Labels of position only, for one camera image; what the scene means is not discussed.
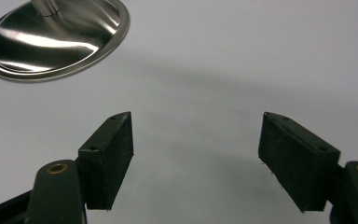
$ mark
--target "metal rod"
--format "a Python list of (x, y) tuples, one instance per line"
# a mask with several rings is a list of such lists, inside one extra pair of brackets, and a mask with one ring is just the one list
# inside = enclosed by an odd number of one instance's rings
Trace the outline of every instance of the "metal rod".
[(49, 17), (58, 12), (55, 0), (31, 0), (34, 8), (43, 17)]

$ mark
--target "white surface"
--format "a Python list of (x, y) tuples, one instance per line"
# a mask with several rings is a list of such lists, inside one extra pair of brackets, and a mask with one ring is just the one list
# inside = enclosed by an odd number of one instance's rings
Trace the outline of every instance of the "white surface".
[[(0, 0), (0, 17), (25, 1)], [(135, 156), (113, 211), (89, 223), (329, 223), (301, 214), (257, 158), (264, 111), (358, 161), (358, 1), (135, 1), (128, 36), (86, 71), (0, 79), (0, 203), (111, 115)]]

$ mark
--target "white table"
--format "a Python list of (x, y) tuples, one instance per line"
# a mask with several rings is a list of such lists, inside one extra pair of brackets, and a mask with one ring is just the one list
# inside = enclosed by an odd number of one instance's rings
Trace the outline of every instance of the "white table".
[[(25, 3), (0, 0), (0, 17)], [(329, 223), (257, 157), (265, 111), (358, 161), (358, 1), (134, 1), (124, 42), (60, 80), (0, 79), (0, 203), (131, 111), (135, 156), (89, 223)]]

